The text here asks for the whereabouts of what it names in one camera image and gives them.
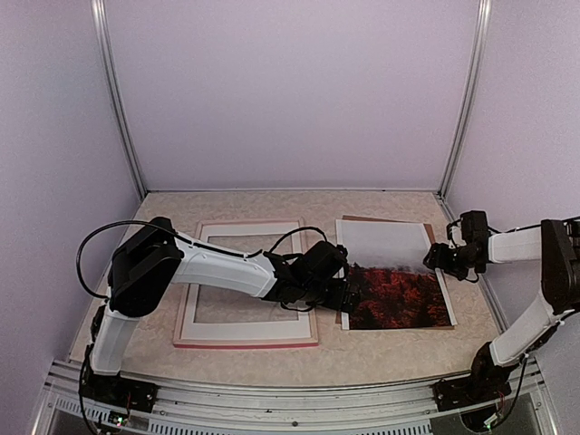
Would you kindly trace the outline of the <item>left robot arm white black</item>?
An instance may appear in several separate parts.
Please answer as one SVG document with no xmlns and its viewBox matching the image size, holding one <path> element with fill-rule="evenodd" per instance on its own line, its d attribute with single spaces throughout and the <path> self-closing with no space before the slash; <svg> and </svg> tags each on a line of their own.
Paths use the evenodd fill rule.
<svg viewBox="0 0 580 435">
<path fill-rule="evenodd" d="M 361 300 L 348 281 L 348 251 L 327 239 L 305 253 L 229 250 L 180 234 L 167 217 L 137 221 L 139 230 L 113 253 L 102 315 L 85 353 L 92 389 L 115 403 L 127 393 L 117 374 L 137 322 L 173 283 L 226 288 L 288 308 L 303 303 L 350 314 Z"/>
</svg>

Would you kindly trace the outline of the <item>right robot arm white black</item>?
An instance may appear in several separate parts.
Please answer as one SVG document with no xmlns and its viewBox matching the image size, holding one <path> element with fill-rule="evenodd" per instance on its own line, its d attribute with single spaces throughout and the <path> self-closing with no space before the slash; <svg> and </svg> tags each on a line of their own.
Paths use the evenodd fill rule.
<svg viewBox="0 0 580 435">
<path fill-rule="evenodd" d="M 489 266 L 504 266 L 507 281 L 529 285 L 529 305 L 520 316 L 474 357 L 464 395 L 484 401 L 526 357 L 541 347 L 565 319 L 579 310 L 579 220 L 543 219 L 539 223 L 500 232 L 488 224 L 482 210 L 462 213 L 448 224 L 448 240 L 434 243 L 423 259 L 459 281 L 469 273 L 482 276 Z"/>
</svg>

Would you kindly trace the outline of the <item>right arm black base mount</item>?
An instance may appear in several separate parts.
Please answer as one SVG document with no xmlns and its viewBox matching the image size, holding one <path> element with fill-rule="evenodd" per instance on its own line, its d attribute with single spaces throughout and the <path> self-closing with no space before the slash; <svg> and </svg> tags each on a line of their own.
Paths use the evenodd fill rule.
<svg viewBox="0 0 580 435">
<path fill-rule="evenodd" d="M 452 411 L 486 401 L 508 396 L 511 386 L 508 382 L 484 382 L 477 384 L 470 376 L 451 380 L 439 380 L 431 386 L 439 412 Z"/>
</svg>

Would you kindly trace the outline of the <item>front aluminium rail base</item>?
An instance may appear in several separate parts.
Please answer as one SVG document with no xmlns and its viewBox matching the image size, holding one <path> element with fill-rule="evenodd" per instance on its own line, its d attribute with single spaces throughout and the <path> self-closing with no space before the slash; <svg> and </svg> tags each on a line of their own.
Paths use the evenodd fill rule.
<svg viewBox="0 0 580 435">
<path fill-rule="evenodd" d="M 511 393 L 444 409 L 435 379 L 371 385 L 259 387 L 125 372 L 153 391 L 121 407 L 79 395 L 77 362 L 55 361 L 30 434 L 557 434 L 536 362 L 510 376 Z"/>
</svg>

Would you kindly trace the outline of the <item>right aluminium corner post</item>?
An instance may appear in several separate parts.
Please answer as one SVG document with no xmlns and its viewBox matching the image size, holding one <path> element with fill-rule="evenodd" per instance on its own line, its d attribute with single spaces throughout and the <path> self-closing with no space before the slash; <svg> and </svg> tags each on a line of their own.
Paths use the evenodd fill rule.
<svg viewBox="0 0 580 435">
<path fill-rule="evenodd" d="M 459 167 L 460 155 L 464 147 L 472 109 L 476 100 L 480 69 L 488 39 L 491 11 L 491 0 L 480 0 L 478 2 L 474 38 L 471 45 L 466 82 L 459 106 L 459 116 L 453 133 L 449 156 L 438 189 L 438 196 L 441 201 L 447 200 Z"/>
</svg>

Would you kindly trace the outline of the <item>aluminium corner post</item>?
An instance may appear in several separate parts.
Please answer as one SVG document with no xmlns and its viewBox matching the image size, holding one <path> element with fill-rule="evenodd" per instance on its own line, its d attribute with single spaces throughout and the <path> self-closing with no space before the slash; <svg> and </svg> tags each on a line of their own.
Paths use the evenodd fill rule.
<svg viewBox="0 0 580 435">
<path fill-rule="evenodd" d="M 471 45 L 466 82 L 459 106 L 459 116 L 453 133 L 449 156 L 438 189 L 438 196 L 441 201 L 447 200 L 459 167 L 460 155 L 464 147 L 472 109 L 476 100 L 480 69 L 488 39 L 491 11 L 491 0 L 480 0 L 478 2 L 474 38 Z"/>
<path fill-rule="evenodd" d="M 101 54 L 104 77 L 107 83 L 114 120 L 121 139 L 124 158 L 129 167 L 130 178 L 137 192 L 140 202 L 148 195 L 147 184 L 139 162 L 137 151 L 131 137 L 130 126 L 121 96 L 121 87 L 117 77 L 111 36 L 109 32 L 106 2 L 91 0 L 92 20 L 96 33 L 97 43 Z"/>
</svg>

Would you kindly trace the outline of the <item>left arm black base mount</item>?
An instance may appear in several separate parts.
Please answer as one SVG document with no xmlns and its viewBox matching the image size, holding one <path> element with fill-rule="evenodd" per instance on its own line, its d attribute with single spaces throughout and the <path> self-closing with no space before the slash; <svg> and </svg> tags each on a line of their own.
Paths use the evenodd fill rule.
<svg viewBox="0 0 580 435">
<path fill-rule="evenodd" d="M 152 413 L 159 387 L 152 382 L 126 379 L 120 375 L 105 376 L 92 372 L 81 380 L 81 395 L 128 411 Z"/>
</svg>

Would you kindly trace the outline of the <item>left aluminium corner post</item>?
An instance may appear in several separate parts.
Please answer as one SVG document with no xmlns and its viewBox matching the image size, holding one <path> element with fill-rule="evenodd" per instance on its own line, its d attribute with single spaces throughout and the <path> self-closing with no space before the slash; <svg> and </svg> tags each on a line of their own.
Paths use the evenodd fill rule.
<svg viewBox="0 0 580 435">
<path fill-rule="evenodd" d="M 139 162 L 137 151 L 131 137 L 130 126 L 121 96 L 121 87 L 117 77 L 111 36 L 109 32 L 106 2 L 91 0 L 92 20 L 96 33 L 97 43 L 101 54 L 104 77 L 107 83 L 114 120 L 121 139 L 124 158 L 129 167 L 130 178 L 137 192 L 140 202 L 148 195 L 147 184 Z"/>
</svg>

